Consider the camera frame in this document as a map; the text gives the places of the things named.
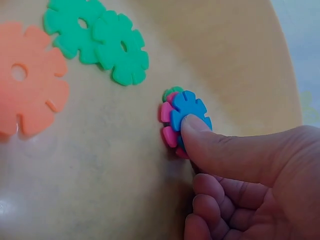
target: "floor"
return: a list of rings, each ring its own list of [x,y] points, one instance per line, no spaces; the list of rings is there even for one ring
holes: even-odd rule
[[[272,0],[297,78],[303,122],[320,127],[320,2]]]

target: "table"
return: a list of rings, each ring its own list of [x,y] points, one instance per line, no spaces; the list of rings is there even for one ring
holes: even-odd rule
[[[123,87],[68,60],[69,101],[54,124],[0,145],[0,239],[178,240],[192,171],[170,160],[157,122],[165,89],[202,98],[217,133],[302,123],[295,76],[266,0],[103,0],[141,30],[150,69]],[[0,0],[0,20],[42,25],[46,1]]]

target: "stacked toy discs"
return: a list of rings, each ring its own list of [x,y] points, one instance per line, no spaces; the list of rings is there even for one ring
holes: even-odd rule
[[[181,124],[184,117],[193,114],[203,120],[212,130],[211,119],[206,116],[207,108],[196,95],[182,88],[173,87],[164,95],[166,101],[161,105],[160,120],[164,123],[162,135],[165,143],[175,149],[180,158],[188,159],[185,145],[181,136]]]
[[[123,14],[106,10],[98,0],[50,0],[43,24],[49,34],[58,33],[53,45],[68,59],[100,64],[111,70],[115,82],[138,85],[146,79],[149,56],[141,33]]]

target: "hand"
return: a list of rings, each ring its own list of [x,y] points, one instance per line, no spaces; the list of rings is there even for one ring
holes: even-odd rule
[[[320,240],[320,129],[227,137],[189,115],[195,176],[185,240]]]

